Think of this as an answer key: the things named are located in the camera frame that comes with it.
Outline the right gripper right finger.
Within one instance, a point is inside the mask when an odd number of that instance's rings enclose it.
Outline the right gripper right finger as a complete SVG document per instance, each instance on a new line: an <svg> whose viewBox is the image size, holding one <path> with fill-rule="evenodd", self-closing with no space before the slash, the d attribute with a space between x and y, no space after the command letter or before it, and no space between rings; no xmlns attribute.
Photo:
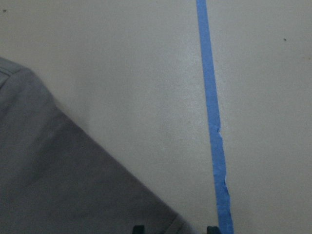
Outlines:
<svg viewBox="0 0 312 234"><path fill-rule="evenodd" d="M208 226L207 234L219 234L219 228L217 226Z"/></svg>

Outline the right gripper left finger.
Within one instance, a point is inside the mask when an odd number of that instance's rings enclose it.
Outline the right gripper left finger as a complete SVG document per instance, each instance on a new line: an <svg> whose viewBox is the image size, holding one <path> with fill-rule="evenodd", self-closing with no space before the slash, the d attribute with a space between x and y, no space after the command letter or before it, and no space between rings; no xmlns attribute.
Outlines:
<svg viewBox="0 0 312 234"><path fill-rule="evenodd" d="M133 227L133 234L145 234L144 225L136 225Z"/></svg>

